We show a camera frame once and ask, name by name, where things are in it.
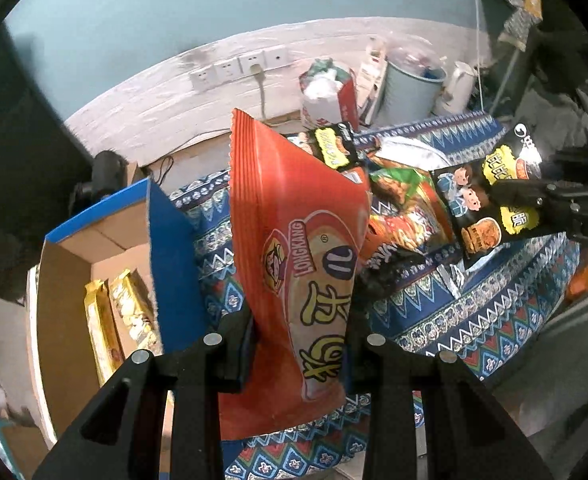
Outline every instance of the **patterned tablecloth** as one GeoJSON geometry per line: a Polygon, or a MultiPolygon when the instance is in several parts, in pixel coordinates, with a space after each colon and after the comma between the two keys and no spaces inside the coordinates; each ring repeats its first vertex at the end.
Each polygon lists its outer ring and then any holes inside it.
{"type": "MultiPolygon", "coordinates": [[[[376,137],[426,142],[459,164],[487,155],[505,133],[481,112],[372,130],[355,139],[359,150],[376,137]]],[[[239,310],[243,290],[235,278],[229,214],[229,170],[210,174],[170,195],[197,231],[195,252],[203,302],[214,327],[239,310]]],[[[578,263],[578,246],[564,234],[514,243],[471,279],[455,299],[439,273],[440,262],[459,255],[448,246],[423,266],[408,267],[397,294],[375,303],[372,329],[422,354],[456,352],[483,380],[503,366],[537,332],[560,299],[578,263]]],[[[349,396],[324,417],[278,433],[255,436],[226,469],[227,480],[296,478],[349,460],[367,446],[369,396],[349,396]]],[[[415,421],[424,423],[414,398],[415,421]]]]}

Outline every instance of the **silver screw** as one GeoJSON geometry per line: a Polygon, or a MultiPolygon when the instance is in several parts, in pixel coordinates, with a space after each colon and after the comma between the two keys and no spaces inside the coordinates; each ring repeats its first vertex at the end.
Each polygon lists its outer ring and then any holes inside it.
{"type": "Polygon", "coordinates": [[[458,359],[458,356],[454,354],[451,350],[443,350],[439,352],[440,360],[443,363],[453,364],[458,359]]]}
{"type": "Polygon", "coordinates": [[[203,338],[203,343],[205,343],[207,346],[220,345],[222,342],[223,342],[223,336],[221,336],[217,332],[212,332],[211,334],[207,334],[203,338]]]}
{"type": "Polygon", "coordinates": [[[367,342],[372,346],[382,346],[385,344],[385,341],[387,341],[387,339],[381,334],[369,334],[367,336],[367,342]]]}
{"type": "Polygon", "coordinates": [[[147,350],[136,350],[132,354],[132,362],[134,364],[142,364],[149,359],[149,352],[147,350]]]}

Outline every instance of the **gray trash bin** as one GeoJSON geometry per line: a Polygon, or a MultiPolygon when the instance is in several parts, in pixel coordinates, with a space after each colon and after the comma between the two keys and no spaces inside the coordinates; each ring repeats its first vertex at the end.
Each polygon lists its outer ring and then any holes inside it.
{"type": "Polygon", "coordinates": [[[376,126],[411,123],[429,117],[446,77],[442,68],[433,73],[434,79],[420,77],[389,62],[376,126]]]}

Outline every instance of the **white pitcher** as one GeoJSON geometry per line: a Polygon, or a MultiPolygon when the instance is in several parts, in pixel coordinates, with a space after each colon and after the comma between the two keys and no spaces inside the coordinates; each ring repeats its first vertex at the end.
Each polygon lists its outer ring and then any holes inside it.
{"type": "Polygon", "coordinates": [[[455,67],[442,95],[442,106],[450,114],[459,114],[465,110],[476,83],[474,69],[467,63],[456,61],[455,67]]]}

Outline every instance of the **red snack bag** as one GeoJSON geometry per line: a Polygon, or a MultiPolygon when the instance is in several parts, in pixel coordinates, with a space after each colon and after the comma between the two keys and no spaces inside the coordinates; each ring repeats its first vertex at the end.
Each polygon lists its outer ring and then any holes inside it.
{"type": "Polygon", "coordinates": [[[243,392],[219,396],[224,440],[290,428],[344,403],[338,374],[369,198],[234,110],[230,207],[236,272],[259,339],[243,392]]]}

